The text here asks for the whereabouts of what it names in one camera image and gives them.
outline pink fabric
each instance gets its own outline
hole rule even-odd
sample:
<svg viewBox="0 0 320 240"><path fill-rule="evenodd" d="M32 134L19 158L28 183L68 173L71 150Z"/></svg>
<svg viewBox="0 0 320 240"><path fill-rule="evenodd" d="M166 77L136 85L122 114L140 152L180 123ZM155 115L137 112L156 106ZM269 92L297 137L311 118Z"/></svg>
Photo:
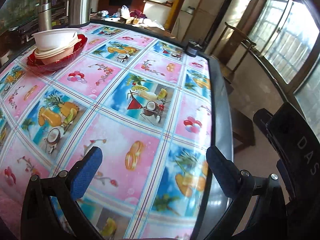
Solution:
<svg viewBox="0 0 320 240"><path fill-rule="evenodd" d="M8 197L0 187L0 217L18 239L20 239L21 211L22 206Z"/></svg>

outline red tray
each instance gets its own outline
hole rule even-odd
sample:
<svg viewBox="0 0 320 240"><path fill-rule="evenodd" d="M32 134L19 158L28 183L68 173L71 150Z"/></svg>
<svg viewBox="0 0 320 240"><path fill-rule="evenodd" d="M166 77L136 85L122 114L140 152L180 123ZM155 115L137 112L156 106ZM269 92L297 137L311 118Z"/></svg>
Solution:
<svg viewBox="0 0 320 240"><path fill-rule="evenodd" d="M86 38L86 36L84 36L83 34L78 34L78 39L81 39L81 41L79 41L75 45L75 47L73 48L73 52L69 56L66 56L63 59L45 65L42 63L40 59L37 59L35 57L35 52L33 51L32 54L28 57L27 65L40 73L44 73L46 71L57 71L68 66L80 55L88 41L88 38Z"/></svg>

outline metal screw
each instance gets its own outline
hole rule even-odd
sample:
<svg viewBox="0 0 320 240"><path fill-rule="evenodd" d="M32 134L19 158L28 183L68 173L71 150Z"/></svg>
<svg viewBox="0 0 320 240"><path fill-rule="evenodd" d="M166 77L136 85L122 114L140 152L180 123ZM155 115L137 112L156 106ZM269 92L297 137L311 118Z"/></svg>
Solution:
<svg viewBox="0 0 320 240"><path fill-rule="evenodd" d="M277 174L272 173L272 174L271 174L271 179L277 180L277 179L278 179L278 175L277 175Z"/></svg>
<svg viewBox="0 0 320 240"><path fill-rule="evenodd" d="M244 177L249 177L250 173L249 173L249 171L242 170L241 171L241 175L244 176Z"/></svg>
<svg viewBox="0 0 320 240"><path fill-rule="evenodd" d="M67 171L60 171L60 172L59 172L59 177L61 177L61 178L65 177L65 176L67 176L67 175L68 175L68 172L67 172Z"/></svg>
<svg viewBox="0 0 320 240"><path fill-rule="evenodd" d="M37 180L38 179L38 175L33 175L32 177L31 177L31 180L32 181L35 181L35 180Z"/></svg>

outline glass panel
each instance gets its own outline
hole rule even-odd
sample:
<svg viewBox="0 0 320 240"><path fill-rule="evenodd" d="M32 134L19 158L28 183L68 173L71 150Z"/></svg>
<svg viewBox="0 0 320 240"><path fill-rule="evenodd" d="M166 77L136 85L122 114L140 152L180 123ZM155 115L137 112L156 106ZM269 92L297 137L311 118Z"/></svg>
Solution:
<svg viewBox="0 0 320 240"><path fill-rule="evenodd" d="M257 43L256 49L261 51L275 31L288 0L268 0L249 38Z"/></svg>
<svg viewBox="0 0 320 240"><path fill-rule="evenodd" d="M265 54L287 84L308 58L318 34L306 6L294 2L282 30Z"/></svg>
<svg viewBox="0 0 320 240"><path fill-rule="evenodd" d="M40 0L6 0L0 9L0 35L36 16L35 6Z"/></svg>
<svg viewBox="0 0 320 240"><path fill-rule="evenodd" d="M295 97L308 124L320 139L320 63Z"/></svg>

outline yellow wooden pillar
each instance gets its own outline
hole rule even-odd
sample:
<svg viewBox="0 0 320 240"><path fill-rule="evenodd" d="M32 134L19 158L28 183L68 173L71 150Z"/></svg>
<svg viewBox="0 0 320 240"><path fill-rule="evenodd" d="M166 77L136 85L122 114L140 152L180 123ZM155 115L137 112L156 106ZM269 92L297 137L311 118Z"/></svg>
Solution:
<svg viewBox="0 0 320 240"><path fill-rule="evenodd" d="M179 12L181 10L182 4L183 4L184 0L175 0L171 10L169 12L168 18L164 24L164 28L172 31L173 26L178 18Z"/></svg>

